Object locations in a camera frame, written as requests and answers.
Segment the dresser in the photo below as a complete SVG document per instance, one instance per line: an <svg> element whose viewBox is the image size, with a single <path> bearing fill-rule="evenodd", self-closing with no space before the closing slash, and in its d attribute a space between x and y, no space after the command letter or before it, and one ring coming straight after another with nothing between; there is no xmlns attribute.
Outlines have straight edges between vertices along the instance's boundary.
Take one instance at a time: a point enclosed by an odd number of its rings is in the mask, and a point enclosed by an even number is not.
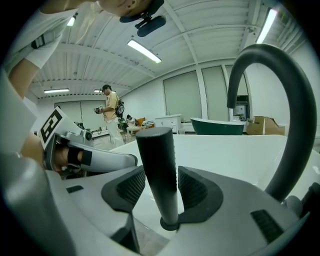
<svg viewBox="0 0 320 256"><path fill-rule="evenodd" d="M181 114L165 115L154 120L155 127L170 127L174 134L181 130Z"/></svg>

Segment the white corrugated ceiling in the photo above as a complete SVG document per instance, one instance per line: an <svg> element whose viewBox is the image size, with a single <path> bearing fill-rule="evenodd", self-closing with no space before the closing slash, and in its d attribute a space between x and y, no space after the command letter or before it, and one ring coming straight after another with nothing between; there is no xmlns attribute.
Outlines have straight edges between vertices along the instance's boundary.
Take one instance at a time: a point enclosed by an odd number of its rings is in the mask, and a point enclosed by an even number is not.
<svg viewBox="0 0 320 256"><path fill-rule="evenodd" d="M39 99L69 99L94 95L94 89L110 84L122 96L179 68L235 58L244 47L255 43L268 8L263 0L165 0L156 15L164 16L166 25L141 38L134 27L138 21L123 24L105 11L94 16L92 7L84 5L30 91ZM88 27L90 18L94 22ZM131 38L152 50L162 62L156 64L127 46ZM280 11L264 43L290 53L303 40L299 26ZM44 94L44 90L61 88L70 92Z"/></svg>

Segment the person's neck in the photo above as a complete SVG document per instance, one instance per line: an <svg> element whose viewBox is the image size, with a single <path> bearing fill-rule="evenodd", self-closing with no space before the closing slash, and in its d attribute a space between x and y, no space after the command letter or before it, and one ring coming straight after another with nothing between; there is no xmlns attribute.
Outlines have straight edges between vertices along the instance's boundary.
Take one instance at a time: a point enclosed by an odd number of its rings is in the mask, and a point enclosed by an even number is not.
<svg viewBox="0 0 320 256"><path fill-rule="evenodd" d="M95 2L96 0L48 0L40 11L44 14L56 14L73 9L79 8L79 6L85 2Z"/></svg>

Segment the faucet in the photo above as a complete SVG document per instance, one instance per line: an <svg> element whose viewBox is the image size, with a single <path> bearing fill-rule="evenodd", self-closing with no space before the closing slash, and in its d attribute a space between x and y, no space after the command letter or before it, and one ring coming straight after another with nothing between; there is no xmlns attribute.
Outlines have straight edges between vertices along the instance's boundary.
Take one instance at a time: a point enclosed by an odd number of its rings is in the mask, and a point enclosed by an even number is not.
<svg viewBox="0 0 320 256"><path fill-rule="evenodd" d="M289 102L290 126L279 166L265 191L283 201L298 182L310 157L317 129L313 90L301 67L284 51L268 44L253 44L236 58L228 87L227 107L236 107L240 79L245 69L260 63L281 81Z"/></svg>

